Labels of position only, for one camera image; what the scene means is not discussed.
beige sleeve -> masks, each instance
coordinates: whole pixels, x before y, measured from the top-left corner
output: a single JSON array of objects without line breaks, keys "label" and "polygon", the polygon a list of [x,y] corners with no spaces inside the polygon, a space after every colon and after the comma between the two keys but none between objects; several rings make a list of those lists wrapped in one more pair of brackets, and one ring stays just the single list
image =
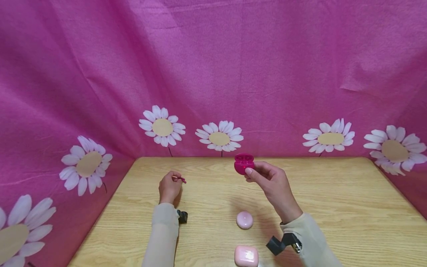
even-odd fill
[{"label": "beige sleeve", "polygon": [[283,233],[293,233],[302,243],[299,257],[305,267],[342,267],[338,258],[326,243],[325,236],[309,214],[280,225]]},{"label": "beige sleeve", "polygon": [[173,267],[178,228],[178,213],[172,204],[162,203],[154,208],[142,267]]}]

magenta earbud case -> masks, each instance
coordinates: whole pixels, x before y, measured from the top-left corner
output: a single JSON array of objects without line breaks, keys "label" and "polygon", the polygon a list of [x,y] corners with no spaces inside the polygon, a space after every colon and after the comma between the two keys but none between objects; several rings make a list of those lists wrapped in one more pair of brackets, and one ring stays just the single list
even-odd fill
[{"label": "magenta earbud case", "polygon": [[237,173],[245,175],[246,168],[255,169],[254,156],[246,153],[237,154],[234,157],[234,169]]}]

white daisy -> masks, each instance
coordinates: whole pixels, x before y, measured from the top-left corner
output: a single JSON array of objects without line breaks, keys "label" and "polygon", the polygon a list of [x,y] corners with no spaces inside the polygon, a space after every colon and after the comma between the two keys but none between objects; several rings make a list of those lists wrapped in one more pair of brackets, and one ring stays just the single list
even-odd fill
[{"label": "white daisy", "polygon": [[31,196],[21,196],[9,217],[0,207],[0,267],[23,267],[25,257],[44,247],[40,240],[50,233],[52,225],[43,223],[56,212],[52,202],[45,198],[31,209]]},{"label": "white daisy", "polygon": [[364,148],[374,149],[371,157],[376,158],[375,164],[381,166],[386,173],[392,175],[405,175],[402,170],[411,171],[415,164],[427,162],[427,156],[421,154],[426,150],[426,145],[420,143],[420,138],[415,134],[405,137],[403,127],[396,129],[388,125],[386,131],[373,130],[365,139],[372,143],[364,144]]},{"label": "white daisy", "polygon": [[243,140],[243,136],[240,135],[242,129],[234,128],[234,122],[222,120],[219,122],[219,127],[213,122],[202,127],[203,130],[197,129],[195,134],[201,138],[200,143],[207,144],[209,149],[230,152],[241,147],[236,142]]},{"label": "white daisy", "polygon": [[67,190],[78,185],[78,194],[82,196],[88,185],[91,194],[101,187],[101,177],[105,176],[113,155],[106,154],[105,148],[90,138],[79,136],[77,139],[82,147],[73,146],[71,154],[62,157],[61,161],[68,167],[61,171],[59,178],[66,180],[64,186]]},{"label": "white daisy", "polygon": [[176,145],[176,141],[181,141],[180,135],[185,134],[185,126],[177,123],[178,117],[169,116],[166,108],[160,109],[159,106],[153,106],[153,112],[146,110],[144,116],[147,120],[139,120],[139,127],[146,130],[145,134],[154,137],[154,142],[167,147]]},{"label": "white daisy", "polygon": [[321,123],[319,129],[310,129],[303,135],[305,147],[311,147],[308,152],[322,153],[323,151],[332,152],[334,149],[343,151],[353,144],[354,132],[350,132],[351,122],[344,124],[344,119],[337,119],[332,126],[327,123]]}]

wood grain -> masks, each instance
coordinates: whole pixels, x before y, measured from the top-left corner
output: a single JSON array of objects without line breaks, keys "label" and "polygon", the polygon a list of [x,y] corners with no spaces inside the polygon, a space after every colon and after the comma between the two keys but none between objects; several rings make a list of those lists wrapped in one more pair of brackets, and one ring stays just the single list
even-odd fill
[{"label": "wood grain", "polygon": [[[297,201],[315,218],[344,266],[427,266],[427,222],[368,159],[261,160],[286,170]],[[234,171],[233,162],[138,159],[70,266],[140,266],[158,182],[171,169],[188,182],[178,206],[189,218],[180,226],[176,267],[234,266],[239,244],[258,248],[260,267],[302,266],[292,250],[274,257],[265,247],[272,235],[281,237],[280,219],[262,190]],[[254,217],[249,230],[235,222],[242,210]]]}]

flower center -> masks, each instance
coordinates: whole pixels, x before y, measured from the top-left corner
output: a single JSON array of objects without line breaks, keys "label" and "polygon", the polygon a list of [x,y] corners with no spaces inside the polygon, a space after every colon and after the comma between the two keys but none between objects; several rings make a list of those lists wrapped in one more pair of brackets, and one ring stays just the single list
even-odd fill
[{"label": "flower center", "polygon": [[387,140],[381,145],[383,155],[393,163],[405,161],[409,158],[409,152],[396,140]]},{"label": "flower center", "polygon": [[336,132],[327,132],[321,134],[317,138],[317,141],[319,141],[319,143],[322,145],[338,145],[344,141],[344,136]]},{"label": "flower center", "polygon": [[214,132],[209,135],[209,141],[217,146],[225,146],[230,142],[230,138],[223,132]]},{"label": "flower center", "polygon": [[173,132],[172,123],[167,119],[156,119],[153,123],[153,132],[158,136],[168,136]]},{"label": "flower center", "polygon": [[0,265],[21,249],[28,234],[28,227],[24,224],[12,225],[0,231]]},{"label": "flower center", "polygon": [[81,177],[88,178],[95,172],[101,161],[101,154],[96,151],[89,152],[77,163],[76,171]]}]

